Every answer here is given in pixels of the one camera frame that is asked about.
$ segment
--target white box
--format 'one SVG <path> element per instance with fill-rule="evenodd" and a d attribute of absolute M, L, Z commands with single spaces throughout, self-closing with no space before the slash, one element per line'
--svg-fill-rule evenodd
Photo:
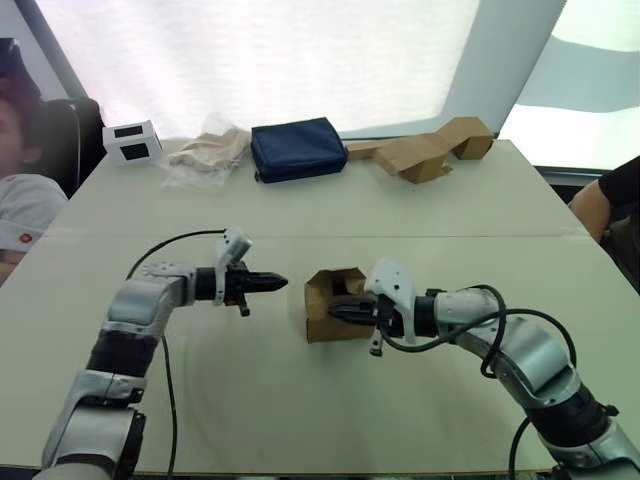
<path fill-rule="evenodd" d="M 118 165 L 143 163 L 162 156 L 162 146 L 151 120 L 102 128 L 102 144 Z"/>

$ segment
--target cardboard box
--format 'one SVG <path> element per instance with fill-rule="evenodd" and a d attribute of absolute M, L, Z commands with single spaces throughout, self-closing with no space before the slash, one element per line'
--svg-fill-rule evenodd
<path fill-rule="evenodd" d="M 493 134 L 478 117 L 455 117 L 436 134 L 461 160 L 479 160 L 491 148 Z"/>
<path fill-rule="evenodd" d="M 389 175 L 400 175 L 412 183 L 440 177 L 451 169 L 444 166 L 448 146 L 434 133 L 399 138 L 378 148 L 374 160 Z"/>
<path fill-rule="evenodd" d="M 358 268 L 320 270 L 304 285 L 304 303 L 307 310 L 307 341 L 329 342 L 369 338 L 373 327 L 349 325 L 327 312 L 329 305 L 340 297 L 364 295 L 366 277 Z"/>

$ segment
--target black cable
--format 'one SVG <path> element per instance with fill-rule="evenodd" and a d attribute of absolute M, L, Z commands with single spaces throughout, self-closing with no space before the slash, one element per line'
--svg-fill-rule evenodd
<path fill-rule="evenodd" d="M 571 339 L 571 336 L 569 335 L 569 332 L 567 331 L 567 329 L 560 322 L 558 322 L 551 315 L 548 315 L 548 314 L 546 314 L 544 312 L 540 312 L 538 310 L 533 310 L 531 308 L 507 308 L 504 311 L 504 313 L 506 315 L 533 315 L 533 316 L 536 316 L 536 317 L 540 317 L 540 318 L 542 318 L 544 320 L 547 320 L 554 327 L 556 327 L 556 328 L 558 328 L 558 330 L 560 330 L 560 333 L 562 334 L 562 337 L 564 338 L 565 342 L 567 343 L 567 349 L 569 350 L 569 359 L 571 360 L 571 363 L 573 363 L 574 365 L 577 364 L 576 347 L 575 347 L 575 345 L 573 343 L 573 340 Z M 396 350 L 400 350 L 401 352 L 421 353 L 421 352 L 426 352 L 428 350 L 431 350 L 431 349 L 437 347 L 438 345 L 442 345 L 443 343 L 449 343 L 450 341 L 455 340 L 456 337 L 462 335 L 464 332 L 467 332 L 467 331 L 471 330 L 472 328 L 477 327 L 478 325 L 486 322 L 487 320 L 491 320 L 492 318 L 496 318 L 499 314 L 500 314 L 500 312 L 487 313 L 486 315 L 483 315 L 481 317 L 476 318 L 475 320 L 472 320 L 471 322 L 467 323 L 466 325 L 463 325 L 461 327 L 456 328 L 455 330 L 452 330 L 451 332 L 447 333 L 446 335 L 438 337 L 437 339 L 432 340 L 431 342 L 427 342 L 427 343 L 422 344 L 422 345 L 403 345 L 401 343 L 398 343 L 393 338 L 391 338 L 391 336 L 389 335 L 389 331 L 385 327 L 382 327 L 382 326 L 379 326 L 379 327 L 382 327 L 382 328 L 380 328 L 380 334 L 381 334 L 382 338 L 391 347 L 395 348 Z"/>
<path fill-rule="evenodd" d="M 147 258 L 149 258 L 152 254 L 157 252 L 163 247 L 166 247 L 170 243 L 176 242 L 178 240 L 182 240 L 187 237 L 195 237 L 196 235 L 221 235 L 225 232 L 225 230 L 198 230 L 195 232 L 183 233 L 182 235 L 178 235 L 175 237 L 171 237 L 167 240 L 164 240 L 157 245 L 151 247 L 149 250 L 142 255 L 136 263 L 133 264 L 129 273 L 127 273 L 127 280 L 130 279 L 133 274 L 136 272 L 138 267 L 144 262 Z M 169 357 L 169 346 L 167 345 L 167 339 L 162 335 L 162 349 L 164 351 L 164 367 L 165 372 L 167 374 L 167 386 L 169 389 L 169 404 L 171 406 L 171 456 L 169 457 L 169 467 L 167 468 L 167 480 L 173 479 L 173 466 L 176 463 L 176 452 L 178 450 L 178 414 L 176 409 L 176 397 L 175 392 L 173 391 L 173 377 L 171 375 L 171 360 Z"/>
<path fill-rule="evenodd" d="M 164 351 L 164 368 L 167 373 L 169 403 L 171 405 L 171 456 L 169 457 L 169 467 L 167 468 L 167 480 L 171 480 L 173 478 L 173 466 L 176 463 L 176 451 L 178 449 L 178 413 L 176 412 L 176 397 L 173 392 L 169 346 L 167 345 L 167 337 L 164 335 L 162 335 L 162 350 Z"/>
<path fill-rule="evenodd" d="M 496 299 L 498 300 L 498 305 L 499 306 L 503 306 L 504 305 L 504 300 L 502 299 L 502 296 L 500 296 L 499 293 L 498 293 L 498 295 L 496 295 L 497 292 L 493 292 L 492 291 L 492 287 L 489 287 L 489 288 L 487 288 L 487 287 L 489 287 L 489 286 L 488 285 L 478 285 L 475 288 L 484 288 L 485 290 L 491 291 L 491 293 L 493 293 L 494 296 L 496 296 Z M 397 350 L 400 350 L 402 352 L 419 353 L 419 352 L 426 352 L 428 350 L 431 350 L 431 349 L 433 349 L 433 348 L 435 348 L 435 347 L 437 347 L 439 345 L 442 345 L 443 343 L 448 343 L 450 341 L 453 341 L 459 335 L 463 334 L 464 332 L 467 332 L 467 331 L 471 330 L 472 328 L 477 327 L 478 325 L 486 322 L 487 320 L 491 320 L 492 318 L 504 316 L 505 321 L 504 322 L 500 322 L 500 324 L 498 326 L 498 333 L 496 334 L 496 338 L 495 338 L 493 344 L 491 345 L 491 347 L 496 345 L 496 353 L 497 353 L 497 348 L 500 345 L 499 341 L 502 341 L 502 337 L 504 336 L 504 326 L 506 326 L 506 316 L 507 315 L 533 315 L 533 316 L 542 318 L 543 320 L 546 320 L 547 322 L 552 324 L 554 327 L 556 327 L 558 329 L 558 331 L 560 332 L 560 334 L 564 338 L 565 343 L 567 344 L 567 349 L 569 350 L 569 359 L 570 359 L 571 363 L 574 365 L 574 367 L 578 366 L 578 355 L 577 355 L 576 347 L 575 347 L 575 344 L 573 343 L 573 339 L 571 338 L 571 335 L 569 334 L 569 331 L 565 328 L 565 326 L 562 325 L 558 320 L 553 318 L 551 315 L 549 315 L 547 313 L 544 313 L 544 312 L 540 312 L 538 310 L 531 309 L 531 308 L 509 308 L 509 309 L 500 308 L 500 310 L 497 311 L 497 312 L 493 312 L 493 313 L 489 313 L 487 315 L 483 315 L 482 317 L 479 317 L 479 318 L 469 322 L 468 324 L 463 325 L 462 327 L 459 327 L 459 328 L 457 328 L 455 330 L 452 330 L 448 334 L 443 335 L 443 336 L 439 337 L 438 339 L 433 340 L 433 341 L 428 342 L 428 343 L 425 343 L 423 345 L 415 345 L 415 346 L 414 345 L 402 345 L 401 343 L 396 342 L 389 335 L 389 332 L 386 329 L 386 325 L 380 325 L 379 326 L 379 330 L 380 330 L 380 334 L 381 334 L 382 338 L 384 339 L 384 341 L 387 342 L 393 348 L 395 348 Z M 499 337 L 500 327 L 501 326 L 503 326 L 503 330 L 502 330 L 502 335 L 500 335 L 500 337 Z M 515 465 L 516 465 L 516 454 L 518 452 L 518 445 L 520 444 L 520 440 L 522 438 L 522 435 L 524 434 L 525 430 L 527 429 L 527 427 L 530 424 L 531 424 L 531 420 L 529 420 L 529 418 L 525 418 L 522 421 L 522 423 L 520 424 L 520 426 L 518 427 L 518 429 L 516 430 L 516 433 L 513 436 L 513 440 L 511 441 L 511 448 L 509 449 L 509 466 L 508 466 L 508 471 L 507 471 L 507 478 L 509 480 L 515 480 L 515 478 L 516 478 L 516 473 L 515 473 L 515 468 L 516 467 L 515 467 Z"/>
<path fill-rule="evenodd" d="M 183 238 L 187 238 L 187 237 L 195 237 L 196 235 L 221 235 L 224 232 L 225 232 L 225 230 L 198 230 L 198 231 L 195 231 L 195 232 L 183 233 L 182 235 L 178 235 L 176 237 L 171 237 L 171 238 L 169 238 L 167 240 L 164 240 L 164 241 L 160 242 L 159 244 L 151 247 L 149 250 L 147 250 L 146 253 L 144 255 L 142 255 L 138 259 L 138 261 L 136 263 L 133 264 L 133 266 L 129 270 L 129 273 L 127 273 L 127 280 L 130 279 L 133 276 L 133 274 L 135 273 L 135 271 L 138 269 L 138 267 L 140 266 L 140 264 L 142 262 L 144 262 L 152 254 L 154 254 L 155 252 L 157 252 L 161 248 L 166 247 L 170 243 L 176 242 L 178 240 L 182 240 Z"/>
<path fill-rule="evenodd" d="M 496 337 L 489 347 L 489 351 L 485 355 L 484 359 L 482 360 L 482 364 L 480 365 L 480 373 L 482 374 L 482 376 L 486 378 L 496 378 L 496 374 L 489 371 L 489 366 L 498 354 L 500 350 L 500 344 L 502 343 L 502 339 L 504 338 L 504 332 L 507 328 L 507 315 L 505 314 L 507 306 L 504 303 L 504 298 L 502 298 L 500 292 L 498 292 L 498 290 L 493 288 L 491 285 L 474 285 L 470 288 L 480 288 L 482 290 L 487 290 L 491 292 L 494 297 L 496 297 L 496 302 L 498 302 L 498 331 L 496 332 Z"/>
<path fill-rule="evenodd" d="M 525 418 L 516 430 L 516 433 L 513 435 L 511 448 L 509 449 L 509 470 L 507 472 L 508 480 L 516 480 L 516 453 L 518 452 L 520 439 L 530 424 L 531 420 L 529 420 L 529 418 Z"/>

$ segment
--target window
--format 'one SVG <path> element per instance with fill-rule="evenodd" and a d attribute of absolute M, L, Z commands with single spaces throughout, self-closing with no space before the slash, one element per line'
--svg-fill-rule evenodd
<path fill-rule="evenodd" d="M 501 138 L 534 165 L 613 169 L 639 132 L 638 1 L 569 2 Z"/>
<path fill-rule="evenodd" d="M 193 136 L 327 116 L 345 138 L 499 130 L 563 1 L 38 0 L 111 125 Z"/>

